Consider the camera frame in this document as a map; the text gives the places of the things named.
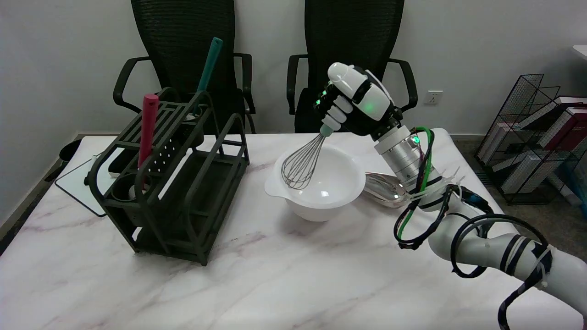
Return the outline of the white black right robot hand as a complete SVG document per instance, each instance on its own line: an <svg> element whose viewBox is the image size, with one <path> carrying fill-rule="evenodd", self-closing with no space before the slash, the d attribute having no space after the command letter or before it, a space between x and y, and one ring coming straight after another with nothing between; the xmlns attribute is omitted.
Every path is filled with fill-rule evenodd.
<svg viewBox="0 0 587 330"><path fill-rule="evenodd" d="M400 127L399 108L371 71L335 62L327 75L329 81L314 103L321 116L321 136L344 130L377 140Z"/></svg>

